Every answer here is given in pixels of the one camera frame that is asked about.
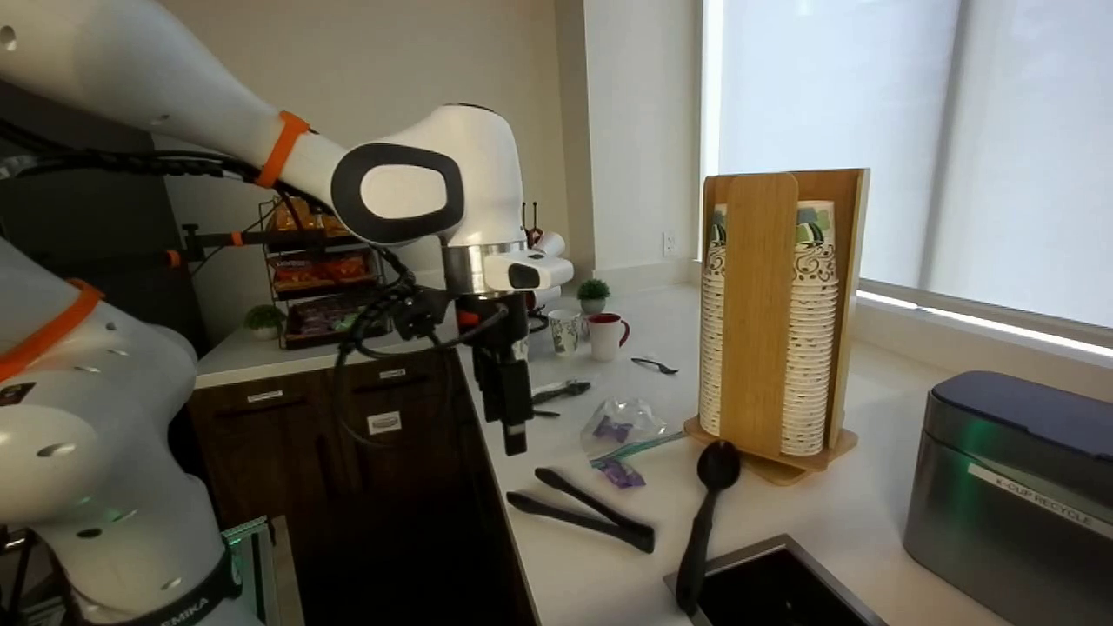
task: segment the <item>black tongs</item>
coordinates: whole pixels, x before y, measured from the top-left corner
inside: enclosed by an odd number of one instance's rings
[[[606,532],[606,535],[617,535],[645,551],[654,551],[654,529],[645,526],[645,520],[633,520],[620,510],[613,510],[607,503],[595,500],[590,493],[584,493],[581,488],[567,482],[556,469],[548,465],[538,465],[537,477],[553,488],[553,490],[563,490],[578,500],[584,500],[587,508],[595,508],[601,516],[595,515],[581,515],[581,510],[563,510],[563,508],[553,508],[553,503],[541,503],[541,500],[531,500],[530,493],[507,493],[507,500],[518,508],[518,510],[530,510],[530,515],[548,515],[548,516],[561,516],[561,520],[570,520],[570,526],[581,526],[581,529],[595,529],[595,532]]]

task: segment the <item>window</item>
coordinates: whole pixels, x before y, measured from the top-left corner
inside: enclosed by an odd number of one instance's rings
[[[701,173],[871,165],[864,283],[1113,345],[1109,0],[705,0]]]

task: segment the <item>black handle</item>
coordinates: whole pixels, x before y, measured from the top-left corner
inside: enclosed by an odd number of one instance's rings
[[[548,516],[561,516],[561,520],[570,520],[570,526],[595,529],[595,532],[601,532],[601,535],[621,540],[621,542],[628,542],[628,544],[635,544],[635,548],[645,548],[645,551],[654,551],[654,535],[628,532],[628,529],[607,526],[607,520],[601,520],[601,516],[561,510],[561,508],[548,508],[548,503],[541,503],[541,500],[531,500],[530,493],[507,493],[507,500],[512,500],[518,510],[548,515]]]
[[[692,516],[692,535],[681,557],[681,569],[675,578],[675,603],[684,614],[697,614],[699,593],[701,593],[701,569],[705,569],[705,540],[713,526],[719,490],[705,490],[699,515]]]

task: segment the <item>sink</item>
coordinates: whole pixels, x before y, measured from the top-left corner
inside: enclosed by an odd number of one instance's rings
[[[883,617],[839,584],[794,535],[773,535],[705,564],[692,621],[879,626]]]

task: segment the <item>white countertop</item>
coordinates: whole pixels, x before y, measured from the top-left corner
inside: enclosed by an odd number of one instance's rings
[[[575,399],[545,402],[545,411],[561,411],[561,417],[530,421],[524,454],[505,454],[502,424],[482,421],[480,428],[496,490],[530,490],[541,500],[578,508],[531,477],[537,465],[556,465],[578,488],[657,529],[657,548],[635,551],[607,535],[505,508],[541,621],[684,621],[671,603],[664,578],[677,569],[692,515],[701,500],[701,482],[697,477],[701,439],[681,439],[633,454],[628,465],[645,474],[647,488],[620,490],[587,465],[581,432],[606,395],[640,395],[671,424],[697,417],[699,290],[620,287],[607,308],[621,311],[633,325],[628,345],[617,362],[601,363],[587,353],[531,362],[531,387],[584,379],[590,389]],[[633,353],[668,362],[677,376],[640,369],[628,362]],[[202,359],[198,389],[330,369],[330,359],[330,347],[278,352],[270,339],[235,332]],[[923,569],[901,544],[926,394],[940,379],[945,376],[857,345],[844,428],[859,435],[859,445],[823,474],[794,482],[773,482],[744,469],[736,488],[718,503],[709,557],[787,532],[895,626],[1003,621],[936,574]]]

